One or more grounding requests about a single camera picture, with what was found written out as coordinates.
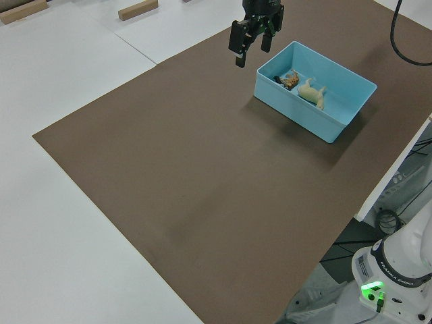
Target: white toy animal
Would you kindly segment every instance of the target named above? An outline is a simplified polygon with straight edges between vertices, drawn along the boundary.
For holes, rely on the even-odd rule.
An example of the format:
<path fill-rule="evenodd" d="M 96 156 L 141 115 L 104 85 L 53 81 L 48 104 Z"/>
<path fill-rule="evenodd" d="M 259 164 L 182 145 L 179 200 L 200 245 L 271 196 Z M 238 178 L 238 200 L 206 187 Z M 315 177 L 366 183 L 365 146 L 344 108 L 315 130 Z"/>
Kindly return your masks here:
<path fill-rule="evenodd" d="M 319 90 L 316 90 L 311 87 L 310 82 L 312 78 L 306 80 L 306 82 L 298 87 L 298 95 L 307 101 L 311 101 L 317 105 L 317 108 L 323 110 L 324 109 L 324 97 L 323 92 L 325 90 L 325 86 Z"/>

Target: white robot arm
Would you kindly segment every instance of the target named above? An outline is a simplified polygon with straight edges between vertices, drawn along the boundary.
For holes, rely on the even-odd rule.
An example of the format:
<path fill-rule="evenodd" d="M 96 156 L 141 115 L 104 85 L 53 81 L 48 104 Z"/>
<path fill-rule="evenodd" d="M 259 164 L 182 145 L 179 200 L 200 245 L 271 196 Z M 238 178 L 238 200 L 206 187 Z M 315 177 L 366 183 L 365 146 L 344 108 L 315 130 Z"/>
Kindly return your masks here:
<path fill-rule="evenodd" d="M 397 323 L 432 323 L 432 201 L 402 229 L 357 251 L 352 272 L 365 306 Z"/>

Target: animal figurine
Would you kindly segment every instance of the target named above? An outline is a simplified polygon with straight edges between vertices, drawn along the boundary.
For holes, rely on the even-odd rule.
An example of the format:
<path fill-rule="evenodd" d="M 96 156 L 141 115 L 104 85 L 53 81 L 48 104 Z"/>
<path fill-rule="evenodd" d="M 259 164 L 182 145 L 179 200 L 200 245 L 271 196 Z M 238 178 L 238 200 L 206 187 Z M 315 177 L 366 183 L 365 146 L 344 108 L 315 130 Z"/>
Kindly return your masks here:
<path fill-rule="evenodd" d="M 280 78 L 279 76 L 274 76 L 273 79 L 275 79 L 276 83 L 283 84 L 285 88 L 287 88 L 289 91 L 293 89 L 298 84 L 299 78 L 298 73 L 295 70 L 292 70 L 293 74 L 287 74 L 287 79 Z"/>
<path fill-rule="evenodd" d="M 317 105 L 317 108 L 323 110 L 324 109 L 324 97 L 323 92 L 325 90 L 325 86 L 319 90 L 316 90 L 311 87 L 310 82 L 312 78 L 306 80 L 306 82 L 298 88 L 298 95 L 307 101 L 310 101 Z"/>

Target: brown mat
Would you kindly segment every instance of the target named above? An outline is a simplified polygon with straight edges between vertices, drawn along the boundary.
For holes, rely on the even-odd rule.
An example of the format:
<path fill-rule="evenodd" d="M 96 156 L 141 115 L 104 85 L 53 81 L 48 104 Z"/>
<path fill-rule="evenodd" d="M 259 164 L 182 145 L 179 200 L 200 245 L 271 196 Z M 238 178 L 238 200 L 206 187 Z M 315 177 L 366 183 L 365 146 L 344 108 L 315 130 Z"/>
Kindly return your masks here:
<path fill-rule="evenodd" d="M 432 108 L 432 70 L 392 52 L 388 9 L 285 5 L 244 70 L 225 30 L 34 136 L 206 324 L 276 320 Z M 430 59 L 432 32 L 400 18 L 397 34 Z M 378 85 L 334 144 L 252 96 L 293 40 Z"/>

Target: blue plastic bin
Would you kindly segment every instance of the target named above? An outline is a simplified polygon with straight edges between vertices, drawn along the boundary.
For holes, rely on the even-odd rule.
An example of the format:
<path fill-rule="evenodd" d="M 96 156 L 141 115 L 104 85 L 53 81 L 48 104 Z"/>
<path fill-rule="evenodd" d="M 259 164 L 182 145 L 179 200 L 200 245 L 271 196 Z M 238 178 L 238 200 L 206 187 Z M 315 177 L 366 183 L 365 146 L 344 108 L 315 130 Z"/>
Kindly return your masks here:
<path fill-rule="evenodd" d="M 289 91 L 276 83 L 273 77 L 285 78 L 287 73 L 292 74 L 292 69 L 298 72 L 300 81 Z M 324 110 L 299 97 L 298 87 L 307 78 L 313 79 L 310 85 L 317 90 L 327 87 L 324 92 Z M 254 95 L 332 143 L 376 89 L 376 84 L 308 47 L 292 42 L 257 70 Z"/>

